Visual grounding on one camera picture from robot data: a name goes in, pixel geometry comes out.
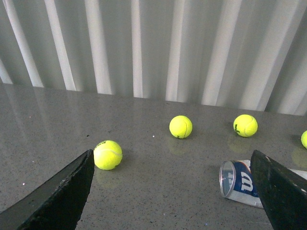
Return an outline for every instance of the countertop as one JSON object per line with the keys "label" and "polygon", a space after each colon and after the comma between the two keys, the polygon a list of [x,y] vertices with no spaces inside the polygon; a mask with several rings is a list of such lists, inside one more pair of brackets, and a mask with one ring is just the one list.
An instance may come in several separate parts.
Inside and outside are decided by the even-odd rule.
{"label": "countertop", "polygon": [[[117,168],[95,168],[78,230],[270,230],[263,209],[222,198],[221,163],[260,150],[307,171],[306,116],[8,84],[0,105],[0,212],[99,142],[122,147]],[[254,136],[234,132],[240,114],[256,118]],[[186,139],[169,132],[177,115],[193,123]]]}

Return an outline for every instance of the tennis ball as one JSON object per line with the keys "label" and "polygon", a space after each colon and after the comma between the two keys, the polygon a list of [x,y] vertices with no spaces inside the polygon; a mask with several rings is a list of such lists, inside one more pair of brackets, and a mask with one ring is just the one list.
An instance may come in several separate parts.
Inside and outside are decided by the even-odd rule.
{"label": "tennis ball", "polygon": [[169,131],[176,138],[186,138],[192,132],[192,122],[186,116],[175,116],[169,123]]}
{"label": "tennis ball", "polygon": [[112,140],[100,142],[94,149],[95,165],[102,170],[114,169],[123,158],[121,147]]}
{"label": "tennis ball", "polygon": [[307,149],[307,130],[302,134],[301,142],[302,145]]}
{"label": "tennis ball", "polygon": [[253,136],[258,129],[258,124],[256,119],[247,114],[238,116],[234,121],[234,130],[242,137]]}

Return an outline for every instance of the white curtain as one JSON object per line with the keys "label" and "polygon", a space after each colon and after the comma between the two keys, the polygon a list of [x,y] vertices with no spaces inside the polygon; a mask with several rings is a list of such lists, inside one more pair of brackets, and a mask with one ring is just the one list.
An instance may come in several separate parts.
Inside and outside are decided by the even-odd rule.
{"label": "white curtain", "polygon": [[307,114],[307,0],[2,0],[3,83]]}

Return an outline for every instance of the blue label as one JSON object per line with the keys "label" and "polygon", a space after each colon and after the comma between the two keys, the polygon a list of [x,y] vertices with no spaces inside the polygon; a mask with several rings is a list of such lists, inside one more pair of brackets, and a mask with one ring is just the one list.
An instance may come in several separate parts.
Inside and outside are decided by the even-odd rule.
{"label": "blue label", "polygon": [[243,162],[233,161],[236,169],[236,182],[234,190],[253,197],[259,197],[256,187],[253,185],[253,177],[250,169]]}

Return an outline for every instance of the w logo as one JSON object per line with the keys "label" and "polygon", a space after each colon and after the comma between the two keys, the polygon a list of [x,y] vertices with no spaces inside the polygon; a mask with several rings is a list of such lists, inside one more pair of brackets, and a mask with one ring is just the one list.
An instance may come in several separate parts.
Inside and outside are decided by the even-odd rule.
{"label": "w logo", "polygon": [[250,178],[249,175],[247,175],[245,172],[241,172],[241,177],[242,177],[242,186],[241,190],[248,190],[248,191],[253,191],[253,182]]}

